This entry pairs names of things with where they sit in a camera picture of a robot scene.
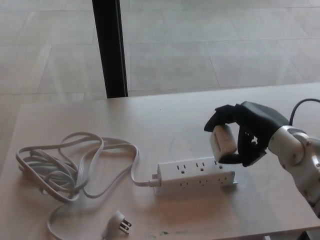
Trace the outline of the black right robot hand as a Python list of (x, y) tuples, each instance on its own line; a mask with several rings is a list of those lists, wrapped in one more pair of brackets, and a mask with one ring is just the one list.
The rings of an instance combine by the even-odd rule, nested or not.
[(221, 164), (253, 165), (264, 155), (274, 133), (289, 121), (275, 109), (254, 102), (224, 105), (215, 109), (215, 113), (204, 126), (204, 131), (212, 132), (216, 126), (237, 123), (237, 153), (227, 154), (218, 162)]

